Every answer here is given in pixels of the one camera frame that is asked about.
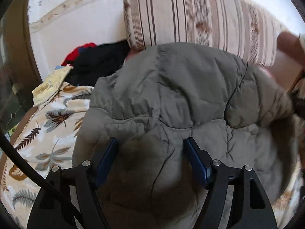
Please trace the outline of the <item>red garment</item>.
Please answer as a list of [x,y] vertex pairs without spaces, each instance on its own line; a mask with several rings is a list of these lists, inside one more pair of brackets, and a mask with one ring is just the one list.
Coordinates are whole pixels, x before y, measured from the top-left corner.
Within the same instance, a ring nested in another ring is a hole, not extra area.
[[76,47],[72,52],[70,52],[64,61],[62,62],[61,66],[73,66],[73,62],[79,57],[79,55],[88,48],[95,48],[97,45],[93,42],[84,44],[82,46]]

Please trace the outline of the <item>brown wooden glass door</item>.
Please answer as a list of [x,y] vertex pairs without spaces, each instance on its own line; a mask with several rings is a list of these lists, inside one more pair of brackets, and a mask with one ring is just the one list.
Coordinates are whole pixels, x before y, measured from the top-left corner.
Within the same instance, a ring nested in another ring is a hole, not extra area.
[[41,84],[28,27],[28,1],[12,0],[1,18],[1,132],[6,134],[33,106]]

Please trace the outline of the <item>yellow cloth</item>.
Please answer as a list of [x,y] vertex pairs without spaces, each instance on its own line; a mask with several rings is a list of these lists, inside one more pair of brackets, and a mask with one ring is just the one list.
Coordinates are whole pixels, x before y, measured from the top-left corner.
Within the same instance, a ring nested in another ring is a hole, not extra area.
[[55,69],[46,79],[33,91],[33,106],[39,107],[52,99],[59,91],[64,79],[73,69],[72,66],[60,66]]

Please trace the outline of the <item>black clothing pile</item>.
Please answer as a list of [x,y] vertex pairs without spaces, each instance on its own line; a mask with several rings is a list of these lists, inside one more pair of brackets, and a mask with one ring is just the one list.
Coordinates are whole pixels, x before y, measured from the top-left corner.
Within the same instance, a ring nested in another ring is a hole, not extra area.
[[73,62],[65,82],[73,86],[95,86],[100,77],[112,75],[123,65],[130,50],[127,40],[88,48]]

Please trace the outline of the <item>striped floral back cushion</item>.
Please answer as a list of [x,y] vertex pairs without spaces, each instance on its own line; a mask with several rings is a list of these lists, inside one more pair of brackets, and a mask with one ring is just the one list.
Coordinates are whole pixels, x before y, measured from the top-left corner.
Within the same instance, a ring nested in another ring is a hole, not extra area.
[[270,12],[251,0],[123,0],[127,39],[144,50],[189,42],[232,53],[271,67],[277,37],[285,30]]

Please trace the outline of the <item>pink sofa bolster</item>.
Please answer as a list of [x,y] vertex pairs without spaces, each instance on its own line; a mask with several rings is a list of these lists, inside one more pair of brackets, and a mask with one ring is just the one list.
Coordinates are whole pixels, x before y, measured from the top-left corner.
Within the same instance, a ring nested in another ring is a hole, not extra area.
[[164,44],[177,45],[180,56],[193,56],[195,61],[203,60],[206,67],[213,61],[232,67],[234,64],[242,66],[257,65],[266,69],[275,80],[286,90],[292,89],[298,79],[301,66],[288,54],[277,48],[274,35],[268,37],[266,33],[240,33],[224,35],[225,39],[217,41],[220,46],[213,46],[213,40],[197,39],[194,34],[184,34],[182,37],[171,35],[169,31],[153,35],[147,31],[133,31],[128,36],[131,48],[143,51],[150,47]]

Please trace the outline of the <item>grey quilted hooded jacket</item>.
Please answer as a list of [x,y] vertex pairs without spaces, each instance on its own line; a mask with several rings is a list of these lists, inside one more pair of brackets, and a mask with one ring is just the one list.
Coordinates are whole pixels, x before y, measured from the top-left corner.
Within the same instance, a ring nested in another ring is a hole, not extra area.
[[111,137],[121,148],[97,192],[111,228],[194,226],[207,192],[184,157],[184,139],[227,166],[252,166],[271,202],[298,161],[287,92],[260,67],[199,44],[148,48],[98,79],[72,164]]

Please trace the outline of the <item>leaf pattern bed blanket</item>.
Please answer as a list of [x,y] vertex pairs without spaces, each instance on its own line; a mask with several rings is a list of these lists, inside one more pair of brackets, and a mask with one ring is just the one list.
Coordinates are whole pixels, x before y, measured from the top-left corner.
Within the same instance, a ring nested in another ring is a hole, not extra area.
[[213,158],[254,167],[279,228],[300,198],[293,107],[274,82],[95,87],[64,83],[18,130],[15,150],[41,176],[92,156],[109,137],[123,142],[97,192],[113,228],[191,228],[206,198],[182,155],[193,137]]

